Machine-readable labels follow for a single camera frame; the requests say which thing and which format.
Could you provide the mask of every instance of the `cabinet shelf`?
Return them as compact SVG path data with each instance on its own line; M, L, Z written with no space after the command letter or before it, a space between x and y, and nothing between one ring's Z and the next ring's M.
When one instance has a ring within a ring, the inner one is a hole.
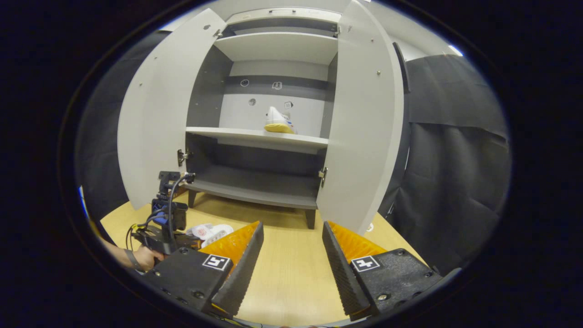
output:
M304 153L328 147L328 139L307 135L236 128L187 127L186 132L216 138L222 144L253 146Z
M317 209L318 179L210 165L187 189L252 203Z
M215 46L232 61L287 60L328 65L338 40L309 33L266 32L218 39Z

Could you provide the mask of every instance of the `black curtain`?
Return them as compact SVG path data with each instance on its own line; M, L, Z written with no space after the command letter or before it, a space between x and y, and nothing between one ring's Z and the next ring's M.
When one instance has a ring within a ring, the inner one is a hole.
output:
M444 275L465 267L500 219L510 183L508 132L495 94L464 57L406 65L409 154L406 168L395 166L379 212Z
M75 173L94 221L128 201L117 158L121 104L135 72L168 34L152 33L130 48L102 77L83 112L76 140Z

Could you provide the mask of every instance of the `wristband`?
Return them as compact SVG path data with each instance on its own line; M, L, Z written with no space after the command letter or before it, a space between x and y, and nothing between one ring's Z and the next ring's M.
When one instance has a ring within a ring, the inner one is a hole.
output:
M129 261L134 265L134 269L140 272L145 272L145 270L142 269L142 266L139 264L138 260L136 259L134 253L131 250L125 249L125 254L128 256Z

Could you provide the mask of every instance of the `gray shelf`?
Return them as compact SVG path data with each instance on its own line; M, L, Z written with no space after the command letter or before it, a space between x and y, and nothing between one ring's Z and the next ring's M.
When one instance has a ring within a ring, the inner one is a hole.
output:
M318 180L210 165L187 189L252 203L316 210Z

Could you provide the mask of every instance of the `cabinet leg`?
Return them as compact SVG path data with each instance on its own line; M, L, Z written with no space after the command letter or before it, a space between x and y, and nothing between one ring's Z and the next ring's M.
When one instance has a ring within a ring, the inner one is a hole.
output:
M314 229L316 223L316 210L306 210L305 218L308 221L308 229Z
M188 190L188 207L194 207L194 199L196 198L196 194L198 194L198 191L190 189Z

